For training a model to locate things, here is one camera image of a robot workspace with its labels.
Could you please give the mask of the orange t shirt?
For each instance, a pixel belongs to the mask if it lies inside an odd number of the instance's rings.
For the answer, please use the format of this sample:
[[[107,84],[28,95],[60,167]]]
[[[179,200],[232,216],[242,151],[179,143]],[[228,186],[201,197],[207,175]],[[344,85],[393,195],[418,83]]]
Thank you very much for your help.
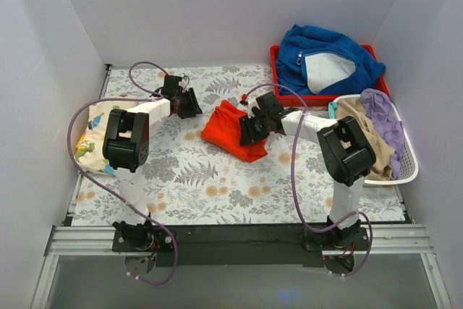
[[[257,161],[268,154],[266,140],[246,146],[239,144],[241,137],[239,119],[244,116],[247,116],[244,111],[223,100],[215,108],[200,136],[204,141],[220,147],[241,161],[248,163]]]

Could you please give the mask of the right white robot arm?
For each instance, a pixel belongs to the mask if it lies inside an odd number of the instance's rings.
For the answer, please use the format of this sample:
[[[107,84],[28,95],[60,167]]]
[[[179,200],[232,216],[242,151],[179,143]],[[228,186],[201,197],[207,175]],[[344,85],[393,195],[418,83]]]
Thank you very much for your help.
[[[309,140],[320,148],[334,181],[333,205],[324,227],[305,228],[306,243],[344,249],[354,244],[355,237],[366,238],[360,226],[360,196],[376,156],[357,120],[325,119],[307,109],[284,108],[272,92],[257,98],[243,95],[240,103],[247,109],[239,118],[241,146],[254,145],[274,132]]]

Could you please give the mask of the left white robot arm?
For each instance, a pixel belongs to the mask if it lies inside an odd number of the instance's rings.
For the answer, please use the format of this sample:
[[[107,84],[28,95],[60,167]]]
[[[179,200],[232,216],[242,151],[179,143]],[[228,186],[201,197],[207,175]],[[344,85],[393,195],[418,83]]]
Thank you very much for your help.
[[[119,184],[124,217],[113,223],[122,239],[139,251],[155,249],[153,224],[144,193],[143,165],[149,155],[150,127],[176,114],[182,119],[202,114],[195,92],[184,75],[166,75],[154,99],[109,113],[103,157],[109,161]]]

